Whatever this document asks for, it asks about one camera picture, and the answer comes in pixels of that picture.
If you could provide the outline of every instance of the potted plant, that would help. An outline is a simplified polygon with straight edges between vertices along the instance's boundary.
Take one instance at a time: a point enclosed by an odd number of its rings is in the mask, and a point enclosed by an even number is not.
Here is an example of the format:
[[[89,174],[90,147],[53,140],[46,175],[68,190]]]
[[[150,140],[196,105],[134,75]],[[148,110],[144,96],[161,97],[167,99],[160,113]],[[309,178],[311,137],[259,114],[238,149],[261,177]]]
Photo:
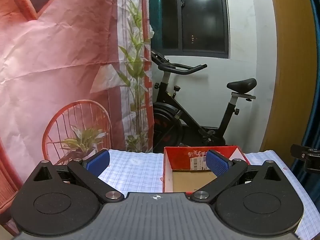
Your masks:
[[[101,129],[87,128],[79,130],[76,126],[71,125],[74,138],[67,138],[61,141],[62,149],[67,153],[56,164],[67,164],[69,161],[80,158],[84,159],[91,153],[96,153],[97,145],[102,142],[106,132]]]

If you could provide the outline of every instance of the red cardboard box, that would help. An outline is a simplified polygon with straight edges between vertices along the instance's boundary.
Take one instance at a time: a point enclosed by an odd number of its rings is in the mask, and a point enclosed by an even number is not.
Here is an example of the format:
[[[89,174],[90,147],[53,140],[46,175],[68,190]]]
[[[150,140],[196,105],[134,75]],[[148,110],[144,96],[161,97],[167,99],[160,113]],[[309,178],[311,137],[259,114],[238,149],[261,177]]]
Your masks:
[[[226,158],[249,161],[238,146],[221,147],[165,147],[163,192],[194,192],[216,176],[205,164],[208,150],[215,150]]]

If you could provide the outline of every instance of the white checkered cloth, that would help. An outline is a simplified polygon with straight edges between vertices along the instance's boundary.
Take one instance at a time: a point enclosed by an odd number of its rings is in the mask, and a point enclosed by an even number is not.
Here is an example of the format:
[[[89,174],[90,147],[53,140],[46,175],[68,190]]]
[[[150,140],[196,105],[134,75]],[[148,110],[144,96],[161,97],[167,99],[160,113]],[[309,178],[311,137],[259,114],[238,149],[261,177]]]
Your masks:
[[[99,176],[124,196],[128,192],[162,192],[163,154],[109,150],[110,166]]]
[[[252,165],[262,165],[266,160],[275,161],[281,168],[291,185],[296,190],[303,203],[303,217],[296,230],[296,235],[301,240],[311,240],[320,233],[320,215],[312,202],[311,198],[301,186],[300,182],[293,175],[290,169],[284,164],[280,157],[274,151],[265,151],[259,153],[249,153],[245,155]]]
[[[163,154],[129,153],[109,150],[110,167],[99,176],[101,180],[122,192],[162,192]],[[296,235],[301,240],[311,240],[320,233],[320,215],[307,192],[290,169],[274,151],[246,154],[252,165],[262,165],[274,160],[295,188],[303,202],[304,214]]]

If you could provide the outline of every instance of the crosshair marking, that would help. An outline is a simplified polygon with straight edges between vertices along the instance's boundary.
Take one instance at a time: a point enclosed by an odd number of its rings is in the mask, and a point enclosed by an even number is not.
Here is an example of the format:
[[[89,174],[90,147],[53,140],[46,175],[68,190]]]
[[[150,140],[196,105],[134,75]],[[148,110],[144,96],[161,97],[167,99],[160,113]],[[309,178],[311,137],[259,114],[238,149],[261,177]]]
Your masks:
[[[160,198],[162,198],[162,197],[159,196],[159,195],[154,195],[152,198],[155,199],[155,200],[158,200],[158,199],[160,199]]]

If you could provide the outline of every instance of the teal curtain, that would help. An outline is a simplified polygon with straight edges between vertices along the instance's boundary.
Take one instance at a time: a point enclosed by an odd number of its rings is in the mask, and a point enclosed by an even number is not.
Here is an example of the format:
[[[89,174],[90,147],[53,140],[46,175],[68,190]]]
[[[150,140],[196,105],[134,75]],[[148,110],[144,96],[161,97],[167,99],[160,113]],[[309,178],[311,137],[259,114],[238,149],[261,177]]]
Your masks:
[[[162,48],[161,0],[149,0],[150,24],[155,35],[151,39],[152,48]]]

